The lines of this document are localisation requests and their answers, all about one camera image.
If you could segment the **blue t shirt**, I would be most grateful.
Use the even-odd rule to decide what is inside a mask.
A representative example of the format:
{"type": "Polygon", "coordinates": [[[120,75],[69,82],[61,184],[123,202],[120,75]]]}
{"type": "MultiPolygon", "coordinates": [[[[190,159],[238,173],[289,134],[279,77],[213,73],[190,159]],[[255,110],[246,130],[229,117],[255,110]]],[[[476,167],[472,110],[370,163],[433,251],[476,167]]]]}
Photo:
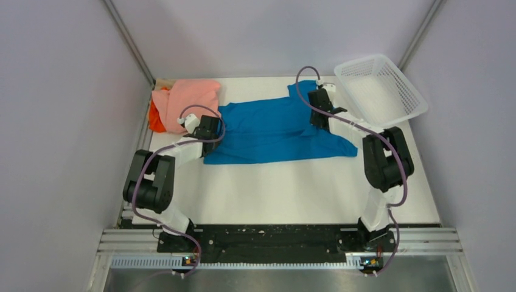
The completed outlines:
{"type": "Polygon", "coordinates": [[[307,94],[316,89],[314,80],[287,88],[286,97],[220,106],[225,136],[204,163],[263,164],[358,154],[347,139],[310,123],[311,109],[305,102],[307,94]]]}

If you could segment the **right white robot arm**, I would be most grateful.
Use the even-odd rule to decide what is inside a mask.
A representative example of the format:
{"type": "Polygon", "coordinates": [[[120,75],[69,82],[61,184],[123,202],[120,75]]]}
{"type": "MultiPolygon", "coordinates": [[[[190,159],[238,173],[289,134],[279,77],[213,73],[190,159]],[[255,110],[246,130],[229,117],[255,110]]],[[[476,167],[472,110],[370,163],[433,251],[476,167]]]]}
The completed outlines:
{"type": "Polygon", "coordinates": [[[356,242],[365,251],[394,244],[389,231],[389,212],[395,205],[392,199],[401,194],[406,200],[407,179],[414,172],[403,131],[372,126],[342,107],[335,108],[324,88],[309,92],[308,99],[313,126],[343,137],[361,150],[370,189],[358,219],[356,242]]]}

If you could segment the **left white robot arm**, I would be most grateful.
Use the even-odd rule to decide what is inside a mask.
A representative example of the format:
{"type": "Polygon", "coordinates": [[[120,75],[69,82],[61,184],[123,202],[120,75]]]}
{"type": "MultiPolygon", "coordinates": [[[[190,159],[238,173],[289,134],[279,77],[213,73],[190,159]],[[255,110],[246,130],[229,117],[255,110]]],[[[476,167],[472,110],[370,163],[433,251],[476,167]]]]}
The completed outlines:
{"type": "Polygon", "coordinates": [[[162,229],[159,239],[172,252],[201,251],[192,220],[173,203],[175,173],[188,162],[212,153],[225,135],[221,117],[190,114],[180,118],[187,133],[156,151],[137,150],[133,156],[122,196],[137,217],[162,229]]]}

